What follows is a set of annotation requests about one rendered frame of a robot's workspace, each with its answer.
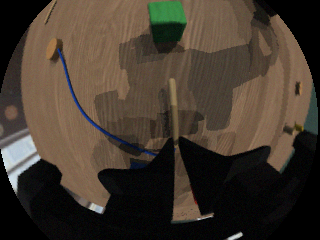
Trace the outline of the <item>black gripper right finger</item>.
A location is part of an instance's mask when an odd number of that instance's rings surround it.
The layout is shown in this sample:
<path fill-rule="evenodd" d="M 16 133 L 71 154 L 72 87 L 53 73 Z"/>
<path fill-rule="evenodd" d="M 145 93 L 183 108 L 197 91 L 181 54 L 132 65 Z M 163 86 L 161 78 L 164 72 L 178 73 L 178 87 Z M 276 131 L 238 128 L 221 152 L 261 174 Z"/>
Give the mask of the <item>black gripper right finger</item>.
<path fill-rule="evenodd" d="M 213 213 L 213 204 L 223 195 L 225 187 L 236 173 L 255 167 L 271 156 L 271 145 L 261 145 L 239 155 L 221 156 L 211 149 L 179 136 L 180 156 L 187 169 L 189 183 L 199 205 L 201 216 Z"/>

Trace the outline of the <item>round wooden button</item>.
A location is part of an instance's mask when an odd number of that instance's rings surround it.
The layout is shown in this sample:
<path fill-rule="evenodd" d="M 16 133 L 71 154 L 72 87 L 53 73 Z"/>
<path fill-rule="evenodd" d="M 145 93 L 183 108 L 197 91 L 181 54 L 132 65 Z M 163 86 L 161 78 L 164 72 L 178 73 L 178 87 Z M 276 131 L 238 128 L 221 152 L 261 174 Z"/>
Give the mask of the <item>round wooden button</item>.
<path fill-rule="evenodd" d="M 48 48 L 47 48 L 47 55 L 45 55 L 45 57 L 47 57 L 47 59 L 49 61 L 51 60 L 57 60 L 57 57 L 59 57 L 59 48 L 61 51 L 61 48 L 63 48 L 63 43 L 61 43 L 60 39 L 52 39 L 51 43 L 49 43 Z"/>

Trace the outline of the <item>short wooden cylinder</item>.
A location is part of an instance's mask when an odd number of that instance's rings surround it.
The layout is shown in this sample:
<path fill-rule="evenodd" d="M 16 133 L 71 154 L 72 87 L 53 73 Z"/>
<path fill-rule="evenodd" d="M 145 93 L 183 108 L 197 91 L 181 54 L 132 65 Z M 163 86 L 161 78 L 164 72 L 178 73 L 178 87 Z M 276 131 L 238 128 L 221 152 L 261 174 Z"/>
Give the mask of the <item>short wooden cylinder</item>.
<path fill-rule="evenodd" d="M 292 136 L 292 133 L 295 133 L 295 128 L 289 127 L 289 125 L 285 125 L 284 133 L 289 133 L 289 136 Z"/>

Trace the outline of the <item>blue string with wooden stick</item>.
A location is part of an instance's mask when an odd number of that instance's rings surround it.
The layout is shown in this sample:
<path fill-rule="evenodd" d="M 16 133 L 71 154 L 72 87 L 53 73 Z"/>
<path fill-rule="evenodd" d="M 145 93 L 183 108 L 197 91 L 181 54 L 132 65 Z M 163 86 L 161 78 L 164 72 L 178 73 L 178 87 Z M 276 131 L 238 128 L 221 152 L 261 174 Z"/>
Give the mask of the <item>blue string with wooden stick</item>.
<path fill-rule="evenodd" d="M 75 93 L 73 93 L 73 91 L 72 91 L 73 88 L 71 87 L 71 81 L 69 81 L 71 79 L 69 79 L 69 77 L 68 77 L 67 68 L 65 68 L 65 67 L 67 67 L 67 65 L 65 65 L 63 53 L 61 53 L 60 48 L 59 48 L 59 55 L 60 55 L 61 61 L 63 61 L 65 77 L 67 77 L 67 79 L 68 79 L 67 81 L 68 81 L 68 85 L 69 85 L 69 91 L 71 91 L 72 96 L 73 96 L 73 100 L 75 100 L 75 104 L 77 105 L 77 107 L 79 107 L 81 113 L 83 113 L 83 116 L 85 116 L 85 119 L 87 119 L 89 121 L 89 123 L 92 123 L 93 127 L 96 127 L 97 129 L 99 129 L 99 131 L 101 133 L 105 133 L 105 135 L 113 137 L 113 139 L 120 141 L 120 143 L 127 145 L 127 147 L 131 147 L 133 149 L 136 149 L 136 151 L 139 151 L 139 152 L 147 153 L 147 155 L 157 156 L 156 153 L 144 151 L 144 149 L 137 148 L 137 147 L 135 147 L 135 145 L 125 143 L 125 141 L 123 141 L 121 139 L 117 139 L 117 137 L 115 137 L 113 135 L 109 135 L 109 133 L 105 132 L 104 129 L 101 129 L 99 127 L 99 125 L 97 125 L 96 123 L 93 123 L 93 121 L 91 119 L 89 119 L 88 115 L 85 115 L 83 109 L 81 109 L 81 107 L 80 107 L 79 101 L 77 101 L 77 99 L 75 97 Z M 168 96 L 169 96 L 169 115 L 171 115 L 171 133 L 172 133 L 173 144 L 175 144 L 175 152 L 176 152 L 176 148 L 179 148 L 179 123 L 177 123 L 176 80 L 173 79 L 173 77 L 171 77 L 171 79 L 168 80 Z"/>

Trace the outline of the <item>blue block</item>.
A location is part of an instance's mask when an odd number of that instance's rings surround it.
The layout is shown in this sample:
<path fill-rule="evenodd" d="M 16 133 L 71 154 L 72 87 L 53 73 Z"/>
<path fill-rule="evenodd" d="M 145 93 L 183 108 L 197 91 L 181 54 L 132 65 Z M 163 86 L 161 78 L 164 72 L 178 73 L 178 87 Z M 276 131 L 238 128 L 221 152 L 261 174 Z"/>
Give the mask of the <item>blue block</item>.
<path fill-rule="evenodd" d="M 131 167 L 129 167 L 129 169 L 133 168 L 133 169 L 139 169 L 139 168 L 144 168 L 147 167 L 148 164 L 141 164 L 141 163 L 132 163 Z"/>

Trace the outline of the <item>green block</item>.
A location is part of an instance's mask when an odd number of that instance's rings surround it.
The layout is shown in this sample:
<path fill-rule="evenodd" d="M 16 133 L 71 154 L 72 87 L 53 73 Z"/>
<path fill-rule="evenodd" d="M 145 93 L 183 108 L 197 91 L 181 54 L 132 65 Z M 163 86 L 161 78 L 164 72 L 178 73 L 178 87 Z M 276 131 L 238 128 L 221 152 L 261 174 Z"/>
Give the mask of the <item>green block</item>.
<path fill-rule="evenodd" d="M 187 28 L 185 13 L 181 1 L 152 1 L 147 4 L 153 43 L 180 41 L 184 28 Z"/>

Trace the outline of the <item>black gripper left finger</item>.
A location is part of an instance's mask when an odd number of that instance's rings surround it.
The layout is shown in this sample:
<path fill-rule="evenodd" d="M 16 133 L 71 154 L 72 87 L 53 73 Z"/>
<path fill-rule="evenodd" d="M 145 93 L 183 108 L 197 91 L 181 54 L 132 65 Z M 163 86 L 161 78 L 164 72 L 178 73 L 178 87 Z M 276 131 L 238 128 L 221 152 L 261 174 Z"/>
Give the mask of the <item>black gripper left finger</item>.
<path fill-rule="evenodd" d="M 139 169 L 101 169 L 99 172 L 101 185 L 109 195 L 163 197 L 165 211 L 173 219 L 173 196 L 175 196 L 175 144 L 172 136 L 168 137 L 159 155 Z"/>

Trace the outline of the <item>round wooden disc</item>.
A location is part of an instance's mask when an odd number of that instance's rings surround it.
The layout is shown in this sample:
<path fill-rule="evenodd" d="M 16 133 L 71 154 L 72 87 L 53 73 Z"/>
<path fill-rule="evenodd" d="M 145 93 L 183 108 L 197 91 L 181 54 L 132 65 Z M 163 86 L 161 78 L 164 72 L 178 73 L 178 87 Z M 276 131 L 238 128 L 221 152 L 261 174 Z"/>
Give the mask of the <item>round wooden disc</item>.
<path fill-rule="evenodd" d="M 301 96 L 301 93 L 303 93 L 303 89 L 301 89 L 301 83 L 299 83 L 299 81 L 296 81 L 295 87 L 297 95 Z"/>

